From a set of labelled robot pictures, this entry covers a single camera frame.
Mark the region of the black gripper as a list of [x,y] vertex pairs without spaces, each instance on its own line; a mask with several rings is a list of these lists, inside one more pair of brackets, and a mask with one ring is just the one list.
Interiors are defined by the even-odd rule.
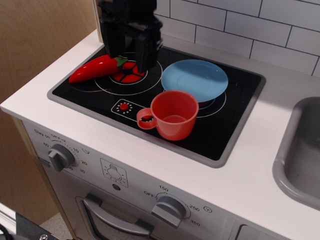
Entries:
[[139,73],[152,69],[163,45],[163,24],[155,17],[156,0],[99,0],[100,32],[106,53],[115,58],[125,50],[125,36],[135,40]]

